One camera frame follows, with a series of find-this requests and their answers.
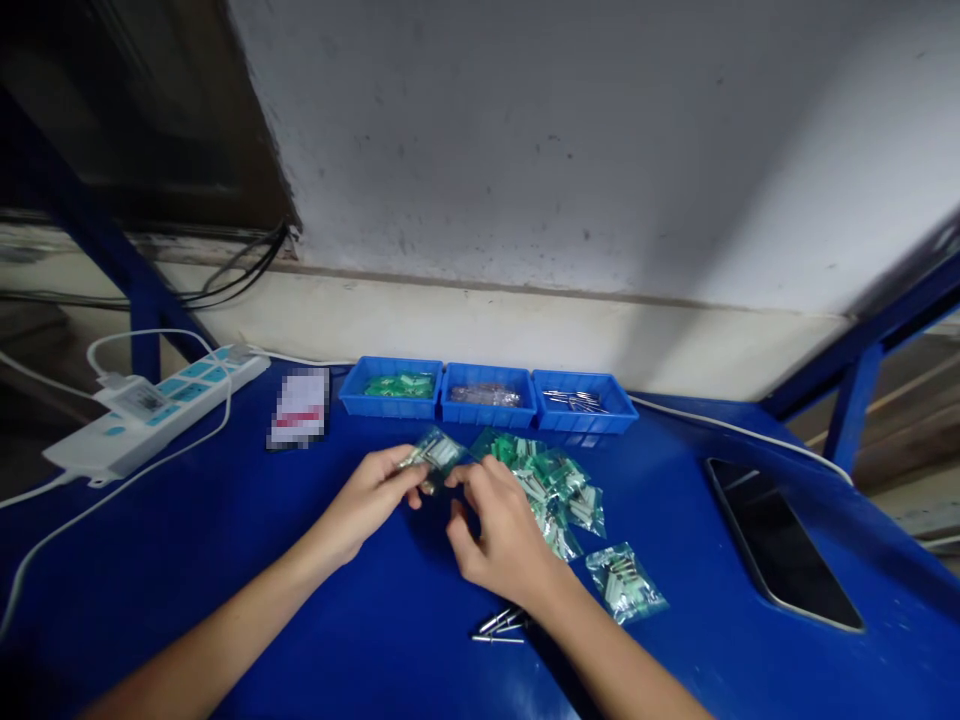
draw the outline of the blue workbench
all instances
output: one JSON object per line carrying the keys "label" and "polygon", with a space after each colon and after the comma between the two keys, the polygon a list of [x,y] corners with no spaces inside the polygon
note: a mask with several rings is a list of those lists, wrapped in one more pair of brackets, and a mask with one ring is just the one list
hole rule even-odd
{"label": "blue workbench", "polygon": [[[303,533],[364,453],[426,423],[347,416],[308,450],[264,439],[286,363],[240,390],[227,427],[41,551],[0,648],[7,710],[67,716],[203,619]],[[657,399],[792,440],[756,406]],[[530,432],[604,489],[608,541],[629,542],[670,609],[628,626],[718,717],[960,717],[960,584],[855,490],[786,451],[640,408],[621,437]],[[217,410],[171,445],[209,432]],[[469,444],[480,428],[443,425]],[[774,472],[866,632],[762,600],[702,472],[716,456]],[[102,497],[82,483],[0,515],[3,596],[23,554]],[[470,632],[502,601],[460,579],[444,499],[402,507],[303,607],[217,717],[570,717],[582,691],[555,648]],[[589,583],[583,560],[574,567]]]}

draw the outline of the blue steel post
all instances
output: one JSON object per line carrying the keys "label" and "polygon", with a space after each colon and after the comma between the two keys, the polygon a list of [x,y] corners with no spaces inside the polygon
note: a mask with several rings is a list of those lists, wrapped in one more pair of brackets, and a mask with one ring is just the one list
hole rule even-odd
{"label": "blue steel post", "polygon": [[[130,329],[149,330],[156,327],[160,327],[160,313],[148,298],[140,298],[134,290],[130,296]],[[154,384],[160,382],[160,335],[150,333],[131,337],[130,359],[137,375]]]}
{"label": "blue steel post", "polygon": [[[13,97],[0,88],[0,162],[28,196],[44,209],[104,274],[130,298],[135,326],[190,330],[217,343],[184,310],[149,263],[130,243],[113,218],[100,207],[80,178],[33,124]],[[179,333],[168,337],[187,360],[205,353],[192,338]],[[159,376],[159,354],[147,363],[146,348],[159,348],[157,341],[134,342],[134,372]]]}
{"label": "blue steel post", "polygon": [[[960,227],[960,214],[951,219]],[[931,270],[875,315],[863,320],[790,376],[760,405],[781,422],[833,390],[844,369],[879,344],[884,354],[916,337],[960,307],[960,252]]]}
{"label": "blue steel post", "polygon": [[879,343],[872,345],[847,368],[840,383],[823,456],[848,473],[853,472],[860,435],[867,422],[867,408],[873,399],[882,360],[883,348]]}

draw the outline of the smartphone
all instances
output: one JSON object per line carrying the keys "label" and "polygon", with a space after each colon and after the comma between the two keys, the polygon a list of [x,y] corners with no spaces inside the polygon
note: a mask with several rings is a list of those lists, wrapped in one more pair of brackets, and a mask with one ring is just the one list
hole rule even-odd
{"label": "smartphone", "polygon": [[774,605],[843,630],[863,619],[766,472],[710,458],[714,494],[757,590]]}

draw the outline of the power strip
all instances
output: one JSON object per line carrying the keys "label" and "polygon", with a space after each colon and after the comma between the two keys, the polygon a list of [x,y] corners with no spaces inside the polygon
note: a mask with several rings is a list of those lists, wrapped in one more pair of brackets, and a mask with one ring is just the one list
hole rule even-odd
{"label": "power strip", "polygon": [[[270,367],[263,355],[250,355],[237,363],[227,359],[229,353],[227,346],[215,354],[228,368],[234,392]],[[43,456],[76,476],[89,477],[91,487],[121,480],[226,400],[226,373],[208,355],[171,375],[157,389],[174,404],[147,424],[127,423],[117,413],[108,413],[50,446]]]}

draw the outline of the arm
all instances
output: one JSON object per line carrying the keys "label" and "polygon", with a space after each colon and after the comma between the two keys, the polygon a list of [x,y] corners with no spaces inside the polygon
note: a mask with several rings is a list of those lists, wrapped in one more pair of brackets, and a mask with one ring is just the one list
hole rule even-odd
{"label": "arm", "polygon": [[483,531],[477,542],[454,500],[447,536],[461,574],[523,607],[573,663],[605,717],[710,717],[550,551],[506,465],[488,456],[481,465],[458,467],[447,480],[457,483],[465,485]]}
{"label": "arm", "polygon": [[94,703],[97,718],[205,718],[296,614],[404,495],[420,506],[423,466],[390,477],[409,445],[367,455],[307,533],[210,617]]}

